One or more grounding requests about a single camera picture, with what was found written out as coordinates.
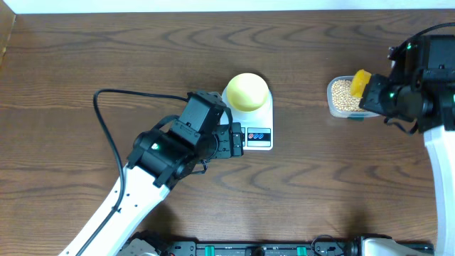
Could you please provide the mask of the yellow measuring scoop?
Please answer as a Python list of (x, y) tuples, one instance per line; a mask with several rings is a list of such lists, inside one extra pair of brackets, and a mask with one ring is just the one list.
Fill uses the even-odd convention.
[(350, 86), (350, 95), (356, 98), (361, 98), (366, 85), (370, 82), (372, 74), (362, 69), (359, 70), (352, 79)]

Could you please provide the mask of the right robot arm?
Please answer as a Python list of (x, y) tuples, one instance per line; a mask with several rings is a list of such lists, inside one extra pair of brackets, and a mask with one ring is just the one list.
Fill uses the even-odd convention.
[(388, 126), (413, 123), (429, 154), (437, 202), (435, 255), (454, 254), (454, 36), (415, 35), (391, 48), (388, 76), (359, 70), (350, 93)]

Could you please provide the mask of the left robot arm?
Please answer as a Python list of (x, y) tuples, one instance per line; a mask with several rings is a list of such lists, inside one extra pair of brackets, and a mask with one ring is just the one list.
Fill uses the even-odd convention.
[(243, 135), (216, 92), (190, 92), (180, 115), (168, 115), (134, 141), (122, 163), (105, 122), (119, 178), (62, 255), (116, 255), (145, 217), (183, 178), (212, 159), (241, 157)]

